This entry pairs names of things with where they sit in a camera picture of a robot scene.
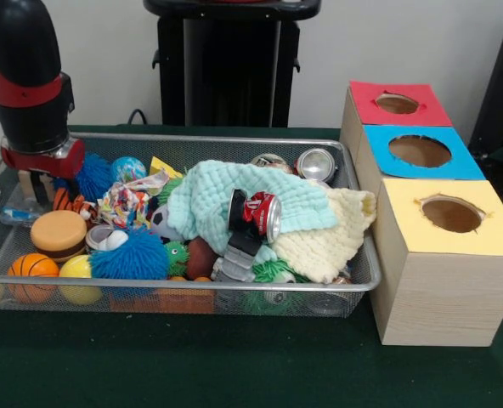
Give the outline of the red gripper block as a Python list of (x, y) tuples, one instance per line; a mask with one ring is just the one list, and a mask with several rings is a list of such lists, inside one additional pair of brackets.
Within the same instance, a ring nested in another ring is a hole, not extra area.
[(32, 189), (37, 202), (44, 202), (44, 190), (49, 202), (54, 201), (54, 178), (73, 179), (82, 169), (85, 144), (69, 137), (55, 150), (41, 153), (21, 153), (9, 147), (8, 140), (1, 141), (1, 157), (8, 167), (30, 172)]

